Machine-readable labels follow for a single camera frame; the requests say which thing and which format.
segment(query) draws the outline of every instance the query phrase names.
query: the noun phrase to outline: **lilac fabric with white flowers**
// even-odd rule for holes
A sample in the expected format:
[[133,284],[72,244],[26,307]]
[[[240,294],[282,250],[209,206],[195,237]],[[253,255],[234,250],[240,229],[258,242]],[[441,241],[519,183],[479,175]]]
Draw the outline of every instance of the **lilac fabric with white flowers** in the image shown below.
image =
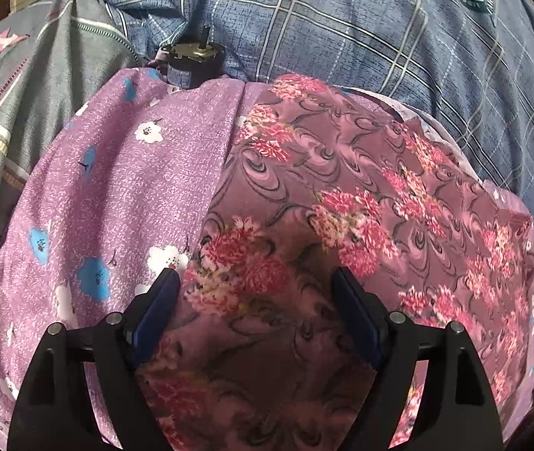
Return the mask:
[[236,117],[265,87],[220,79],[176,91],[155,70],[125,70],[51,144],[0,251],[0,447],[47,325],[95,325],[165,266],[185,268]]

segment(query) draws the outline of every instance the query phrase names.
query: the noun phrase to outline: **pink floral cloth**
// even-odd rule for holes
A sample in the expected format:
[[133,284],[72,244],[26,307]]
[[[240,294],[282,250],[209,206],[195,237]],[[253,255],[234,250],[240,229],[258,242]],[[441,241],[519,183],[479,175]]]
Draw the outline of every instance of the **pink floral cloth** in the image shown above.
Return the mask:
[[[464,324],[502,424],[516,418],[516,390],[534,387],[533,223],[454,159],[377,98],[296,75],[262,93],[139,371],[176,451],[338,446],[373,378],[332,305],[341,265],[390,310]],[[424,377],[391,444],[410,435]]]

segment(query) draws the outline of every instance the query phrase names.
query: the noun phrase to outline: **blue flower print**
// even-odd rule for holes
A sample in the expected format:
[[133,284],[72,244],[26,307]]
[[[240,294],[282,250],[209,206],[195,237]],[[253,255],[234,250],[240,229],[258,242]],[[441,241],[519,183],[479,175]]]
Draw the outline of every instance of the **blue flower print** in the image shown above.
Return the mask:
[[81,291],[89,295],[92,300],[101,302],[110,296],[111,291],[108,288],[110,271],[100,258],[86,258],[75,274],[81,283]]
[[91,174],[91,169],[94,167],[96,162],[96,147],[90,146],[87,151],[79,161],[79,164],[83,166],[83,178],[89,178]]
[[29,233],[29,244],[37,260],[42,265],[46,265],[50,254],[50,239],[47,236],[47,232],[39,229],[31,229]]
[[125,87],[125,101],[133,101],[137,95],[137,90],[135,89],[135,83],[131,78],[125,78],[123,80],[123,86]]
[[150,76],[151,78],[155,80],[161,79],[160,75],[158,74],[158,71],[152,68],[148,69],[148,76]]

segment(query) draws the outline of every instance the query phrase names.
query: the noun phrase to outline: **small motor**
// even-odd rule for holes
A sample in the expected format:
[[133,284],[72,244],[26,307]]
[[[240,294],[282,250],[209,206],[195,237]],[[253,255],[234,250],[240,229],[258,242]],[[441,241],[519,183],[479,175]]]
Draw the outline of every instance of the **small motor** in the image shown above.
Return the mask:
[[222,72],[224,47],[208,42],[211,28],[203,27],[199,42],[164,45],[149,66],[167,77],[170,85],[181,89],[199,87]]

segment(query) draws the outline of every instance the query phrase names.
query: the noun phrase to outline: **pink flower print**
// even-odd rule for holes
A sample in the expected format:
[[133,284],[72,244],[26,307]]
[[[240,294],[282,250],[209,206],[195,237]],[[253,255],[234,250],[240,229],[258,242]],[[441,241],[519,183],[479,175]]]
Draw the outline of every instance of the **pink flower print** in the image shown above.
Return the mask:
[[522,331],[520,324],[518,324],[516,312],[512,311],[508,315],[505,315],[503,320],[505,327],[501,344],[509,360],[518,352],[518,350],[523,352],[523,345],[521,343],[524,339],[524,332]]
[[418,292],[414,286],[412,286],[406,292],[398,293],[400,299],[400,305],[404,310],[412,312],[415,315],[421,316],[423,310],[426,307],[430,307],[431,304],[427,300],[424,292]]
[[428,194],[426,193],[426,188],[423,185],[422,179],[411,170],[407,170],[405,168],[402,170],[407,182],[407,186],[410,188],[410,190],[419,198],[426,198]]
[[439,285],[432,295],[432,310],[443,326],[450,321],[461,322],[473,340],[480,340],[478,325],[474,317],[460,307],[453,292],[444,285]]
[[511,278],[516,268],[516,251],[510,242],[510,228],[496,222],[492,229],[482,230],[484,245],[490,251],[487,261],[491,269],[501,271],[505,279]]
[[289,126],[276,123],[262,127],[261,134],[276,142],[290,142],[292,140],[293,130]]
[[396,432],[388,448],[402,444],[409,439],[411,431],[413,430],[413,424],[417,418],[417,411],[419,410],[419,404],[422,401],[423,385],[414,387],[413,385],[409,389],[407,395],[407,402],[403,413],[400,415],[399,424],[396,426]]
[[346,219],[332,214],[321,205],[313,206],[313,212],[309,213],[309,223],[325,248],[340,245],[348,230]]
[[370,217],[373,217],[378,222],[382,220],[382,209],[371,193],[357,188],[355,201],[360,205],[361,209],[367,211]]
[[179,434],[177,425],[189,416],[200,414],[205,406],[206,391],[181,376],[165,376],[164,372],[148,372],[146,376],[158,397],[152,407],[163,416],[157,419],[160,428],[175,451],[185,451],[191,443]]
[[382,171],[384,178],[392,185],[399,198],[394,203],[394,212],[409,220],[409,218],[425,222],[434,236],[444,237],[445,232],[438,218],[443,215],[438,200],[427,194],[422,179],[413,171],[403,166],[402,175],[392,170]]
[[277,115],[269,105],[255,105],[246,116],[246,124],[259,128],[270,126],[278,122]]
[[235,291],[238,295],[280,294],[291,278],[279,256],[255,253],[245,260]]
[[257,127],[251,126],[248,122],[245,122],[242,127],[238,129],[238,134],[236,135],[235,143],[238,144],[242,141],[247,141],[252,139],[259,129]]
[[260,224],[253,222],[250,217],[243,219],[237,215],[234,215],[232,219],[234,227],[233,235],[237,239],[240,239],[241,241],[252,242],[261,235]]
[[415,132],[407,134],[405,143],[407,144],[407,148],[413,151],[422,167],[427,171],[436,169],[437,165],[443,163],[446,159],[445,154],[438,146],[426,141],[420,135],[415,134]]
[[321,81],[300,74],[282,75],[271,86],[271,91],[282,99],[301,98],[305,92],[319,93],[326,89],[327,86]]
[[497,404],[497,407],[499,407],[511,393],[510,383],[507,381],[507,375],[504,370],[493,375],[491,389],[493,390],[495,403]]
[[250,144],[250,147],[263,157],[270,157],[281,162],[286,162],[290,158],[289,154],[282,149],[277,141],[266,141],[257,138]]
[[323,205],[308,212],[309,222],[324,247],[339,248],[340,262],[357,277],[367,277],[378,267],[379,254],[392,258],[399,255],[388,232],[379,224],[381,217],[377,200],[367,191],[357,189],[356,195],[334,191],[317,194]]
[[186,447],[184,443],[184,439],[182,438],[182,436],[179,434],[179,432],[175,428],[175,422],[173,420],[173,416],[159,417],[156,420],[158,422],[159,427],[161,428],[162,433],[167,438],[167,441],[169,441],[169,444],[171,444],[173,451],[187,451],[188,450],[188,448]]
[[320,192],[320,195],[324,205],[342,215],[356,212],[359,208],[355,200],[355,195],[351,195],[350,193],[344,193],[336,189],[331,192]]
[[379,223],[361,214],[356,215],[354,220],[356,227],[353,227],[351,231],[362,239],[370,251],[382,251],[389,259],[399,255],[398,248],[392,244],[388,233]]
[[189,289],[184,294],[196,312],[209,315],[226,315],[238,310],[240,301],[232,286],[225,282],[203,283],[200,288]]
[[405,190],[407,182],[401,177],[400,174],[395,173],[392,170],[385,169],[382,171],[382,175],[397,193],[400,193]]
[[244,261],[248,248],[247,242],[239,239],[231,230],[218,233],[200,248],[202,266],[212,271],[230,269]]
[[466,285],[474,298],[482,299],[488,307],[499,305],[499,294],[490,284],[488,264],[482,256],[467,258]]
[[349,242],[338,251],[340,262],[357,278],[373,275],[378,268],[378,254],[369,250],[363,243]]

